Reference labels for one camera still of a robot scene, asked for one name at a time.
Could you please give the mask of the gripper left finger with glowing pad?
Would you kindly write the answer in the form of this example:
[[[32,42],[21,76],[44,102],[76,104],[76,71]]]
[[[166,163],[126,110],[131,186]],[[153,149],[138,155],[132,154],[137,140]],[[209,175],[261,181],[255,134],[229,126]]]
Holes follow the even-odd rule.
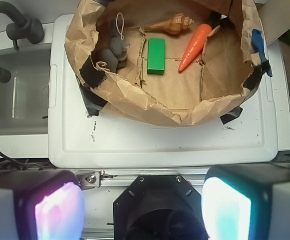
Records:
[[[78,240],[83,191],[69,170],[0,170],[0,240]]]

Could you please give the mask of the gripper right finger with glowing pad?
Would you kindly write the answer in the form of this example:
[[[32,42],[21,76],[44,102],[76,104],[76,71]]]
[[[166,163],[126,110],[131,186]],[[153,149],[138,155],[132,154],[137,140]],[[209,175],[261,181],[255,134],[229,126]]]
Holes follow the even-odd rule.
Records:
[[[290,164],[218,164],[202,188],[213,240],[290,240]]]

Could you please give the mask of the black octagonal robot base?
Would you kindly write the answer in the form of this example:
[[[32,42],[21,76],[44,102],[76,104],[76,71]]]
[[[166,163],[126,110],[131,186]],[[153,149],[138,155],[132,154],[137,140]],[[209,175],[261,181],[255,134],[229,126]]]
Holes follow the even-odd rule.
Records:
[[[116,240],[207,240],[201,194],[181,175],[140,175],[113,202]]]

